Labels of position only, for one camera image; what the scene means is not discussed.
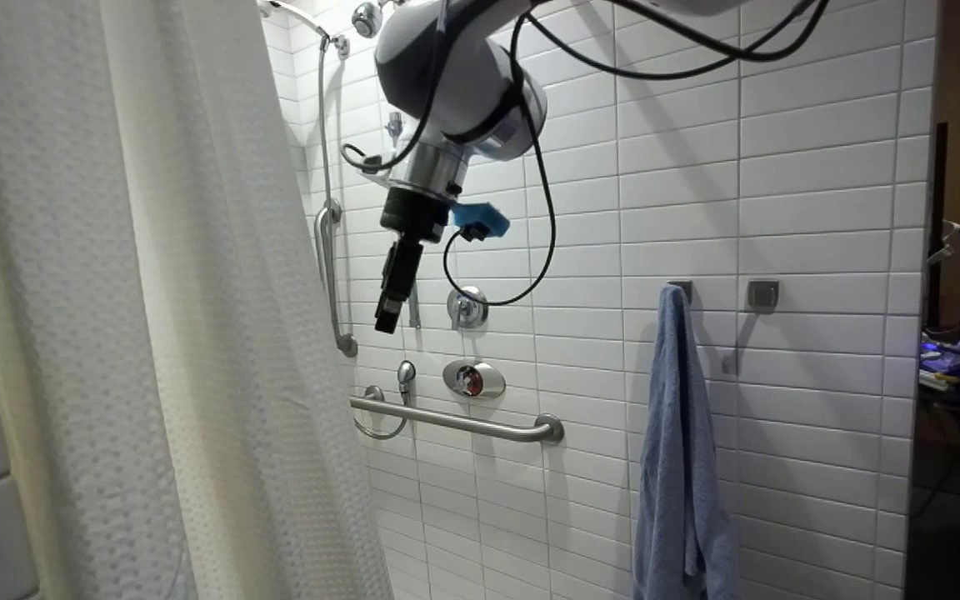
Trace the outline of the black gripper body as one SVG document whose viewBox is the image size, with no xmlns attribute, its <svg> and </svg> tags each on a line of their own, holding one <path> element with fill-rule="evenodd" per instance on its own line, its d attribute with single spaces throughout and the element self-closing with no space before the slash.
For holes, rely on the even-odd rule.
<svg viewBox="0 0 960 600">
<path fill-rule="evenodd" d="M 418 191 L 391 188 L 380 223 L 400 236 L 437 243 L 443 236 L 451 207 Z"/>
</svg>

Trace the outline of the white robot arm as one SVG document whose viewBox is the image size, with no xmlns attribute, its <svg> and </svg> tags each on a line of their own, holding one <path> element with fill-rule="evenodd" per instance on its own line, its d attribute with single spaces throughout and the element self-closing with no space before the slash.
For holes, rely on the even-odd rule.
<svg viewBox="0 0 960 600">
<path fill-rule="evenodd" d="M 402 156 L 387 161 L 380 227 L 387 251 L 375 326 L 393 332 L 413 297 L 427 243 L 455 223 L 460 240 L 505 236 L 493 203 L 465 203 L 472 156 L 516 161 L 546 119 L 546 97 L 521 61 L 493 39 L 536 0 L 418 0 L 376 38 L 375 67 L 383 97 L 418 119 Z"/>
</svg>

